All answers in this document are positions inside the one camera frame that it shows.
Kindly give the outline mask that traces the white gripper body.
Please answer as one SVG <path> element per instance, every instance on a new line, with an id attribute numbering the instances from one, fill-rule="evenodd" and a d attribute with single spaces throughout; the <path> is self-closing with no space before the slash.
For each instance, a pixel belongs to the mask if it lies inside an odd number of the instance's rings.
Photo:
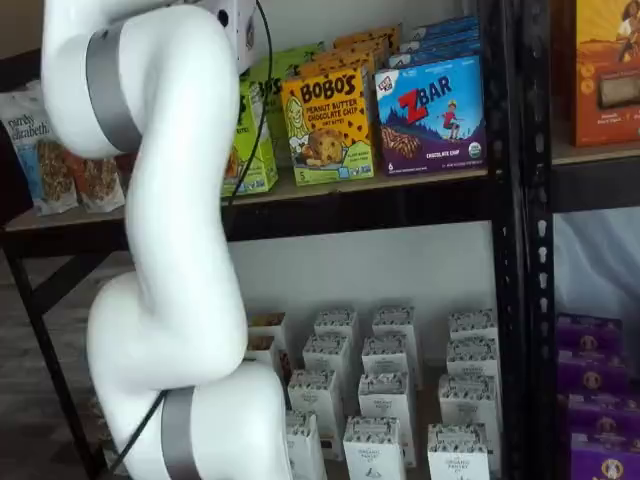
<path id="1" fill-rule="evenodd" d="M 255 62 L 255 0 L 204 0 L 202 7 L 211 12 L 225 29 L 232 46 L 237 71 L 244 74 Z"/>

